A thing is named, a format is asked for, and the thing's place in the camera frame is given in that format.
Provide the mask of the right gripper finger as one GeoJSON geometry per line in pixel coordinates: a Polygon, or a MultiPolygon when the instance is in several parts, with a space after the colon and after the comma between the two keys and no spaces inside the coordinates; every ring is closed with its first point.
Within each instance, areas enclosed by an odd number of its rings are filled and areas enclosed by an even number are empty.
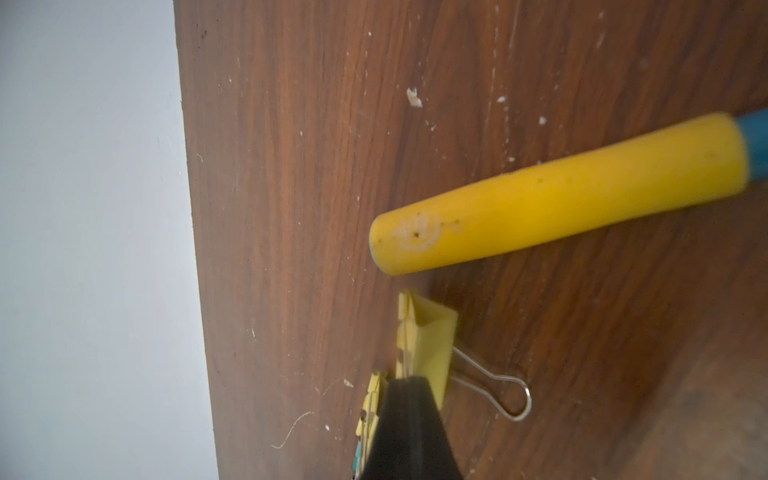
{"type": "Polygon", "coordinates": [[[397,379],[388,387],[361,477],[463,479],[426,378],[397,379]]]}

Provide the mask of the yellow binder clip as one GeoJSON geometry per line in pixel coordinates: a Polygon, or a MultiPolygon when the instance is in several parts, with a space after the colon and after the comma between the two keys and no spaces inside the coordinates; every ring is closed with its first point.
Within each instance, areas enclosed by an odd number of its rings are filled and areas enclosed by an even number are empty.
{"type": "Polygon", "coordinates": [[[427,381],[437,407],[442,407],[448,382],[455,382],[486,398],[507,420],[521,422],[531,413],[533,398],[529,385],[521,378],[494,373],[455,345],[458,312],[427,299],[412,290],[398,294],[396,348],[400,357],[395,377],[412,376],[427,381]],[[522,410],[513,413],[486,388],[451,373],[452,360],[458,357],[490,380],[515,384],[525,397],[522,410]]]}
{"type": "Polygon", "coordinates": [[[374,372],[371,374],[363,406],[361,407],[361,416],[356,427],[356,437],[362,441],[361,460],[370,455],[387,386],[388,378],[386,373],[374,372]]]}

